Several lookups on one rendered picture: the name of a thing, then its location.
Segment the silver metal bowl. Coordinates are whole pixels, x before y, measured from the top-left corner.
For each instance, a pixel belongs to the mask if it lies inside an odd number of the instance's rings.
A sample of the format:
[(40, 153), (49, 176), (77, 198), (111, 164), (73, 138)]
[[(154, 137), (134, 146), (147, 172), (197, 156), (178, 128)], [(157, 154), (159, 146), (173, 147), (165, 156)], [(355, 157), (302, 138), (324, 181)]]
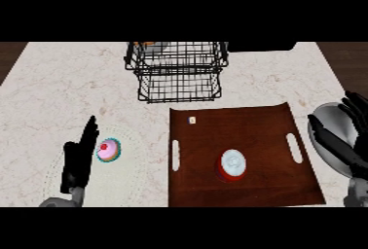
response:
[(315, 150), (338, 173), (368, 180), (368, 113), (339, 102), (323, 104), (308, 116)]

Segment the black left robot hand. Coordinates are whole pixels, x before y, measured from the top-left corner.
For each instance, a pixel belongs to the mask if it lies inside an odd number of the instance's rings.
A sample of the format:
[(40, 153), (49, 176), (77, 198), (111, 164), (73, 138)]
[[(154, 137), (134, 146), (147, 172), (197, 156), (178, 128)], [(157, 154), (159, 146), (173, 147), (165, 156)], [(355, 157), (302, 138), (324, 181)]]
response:
[(64, 145), (66, 165), (63, 171), (61, 193), (69, 194), (70, 189), (85, 188), (89, 182), (92, 155), (100, 136), (95, 116), (86, 123), (80, 141), (69, 141)]

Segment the red can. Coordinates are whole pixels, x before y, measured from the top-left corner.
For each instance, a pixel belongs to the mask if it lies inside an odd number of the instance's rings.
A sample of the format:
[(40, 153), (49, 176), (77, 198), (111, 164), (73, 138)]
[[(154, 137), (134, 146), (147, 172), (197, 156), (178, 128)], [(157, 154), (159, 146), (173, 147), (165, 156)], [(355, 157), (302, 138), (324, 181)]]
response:
[(228, 149), (216, 161), (218, 177), (227, 183), (239, 181), (247, 172), (246, 157), (240, 150)]

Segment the pink frosted cupcake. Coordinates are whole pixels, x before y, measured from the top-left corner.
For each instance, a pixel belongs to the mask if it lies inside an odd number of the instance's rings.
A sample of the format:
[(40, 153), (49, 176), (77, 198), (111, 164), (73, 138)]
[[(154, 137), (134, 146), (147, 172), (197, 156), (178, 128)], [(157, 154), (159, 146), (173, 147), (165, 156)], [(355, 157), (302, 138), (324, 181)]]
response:
[(116, 138), (107, 138), (98, 145), (97, 157), (103, 162), (113, 162), (122, 155), (122, 142)]

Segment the brown wooden tray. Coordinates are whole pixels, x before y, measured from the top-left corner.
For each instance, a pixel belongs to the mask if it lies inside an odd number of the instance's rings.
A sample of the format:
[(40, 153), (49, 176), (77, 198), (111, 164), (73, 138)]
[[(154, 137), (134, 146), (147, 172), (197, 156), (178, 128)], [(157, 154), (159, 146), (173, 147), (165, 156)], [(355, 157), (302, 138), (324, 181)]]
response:
[[(290, 106), (171, 111), (171, 143), (179, 161), (169, 163), (171, 206), (295, 206), (326, 198), (309, 158), (296, 161), (289, 135), (299, 130)], [(216, 161), (228, 149), (246, 157), (244, 177), (227, 183)]]

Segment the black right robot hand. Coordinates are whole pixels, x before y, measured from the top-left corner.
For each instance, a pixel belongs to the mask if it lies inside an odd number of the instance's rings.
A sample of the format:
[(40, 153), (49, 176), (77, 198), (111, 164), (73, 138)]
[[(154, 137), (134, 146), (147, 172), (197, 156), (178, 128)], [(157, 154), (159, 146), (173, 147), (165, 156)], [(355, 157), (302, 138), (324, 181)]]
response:
[(354, 178), (368, 180), (368, 99), (357, 92), (346, 91), (339, 109), (348, 114), (358, 137), (349, 145), (326, 128), (320, 118), (308, 115), (314, 137), (320, 145), (349, 166)]

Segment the black appliance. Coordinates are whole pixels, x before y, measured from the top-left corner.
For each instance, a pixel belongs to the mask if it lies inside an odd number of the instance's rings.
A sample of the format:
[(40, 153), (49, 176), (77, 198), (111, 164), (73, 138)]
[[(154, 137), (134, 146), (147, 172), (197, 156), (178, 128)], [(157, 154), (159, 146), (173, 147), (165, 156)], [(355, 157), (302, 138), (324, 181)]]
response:
[(296, 42), (230, 42), (228, 50), (231, 53), (290, 51), (295, 45)]

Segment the white round placemat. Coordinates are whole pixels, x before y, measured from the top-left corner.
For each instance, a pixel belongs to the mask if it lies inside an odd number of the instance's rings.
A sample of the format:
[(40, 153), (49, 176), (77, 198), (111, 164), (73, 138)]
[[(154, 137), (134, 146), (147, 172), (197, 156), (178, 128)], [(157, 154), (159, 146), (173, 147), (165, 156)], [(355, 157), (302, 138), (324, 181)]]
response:
[(137, 130), (128, 125), (100, 128), (98, 145), (107, 139), (122, 143), (113, 162), (92, 159), (85, 207), (169, 206), (169, 132)]

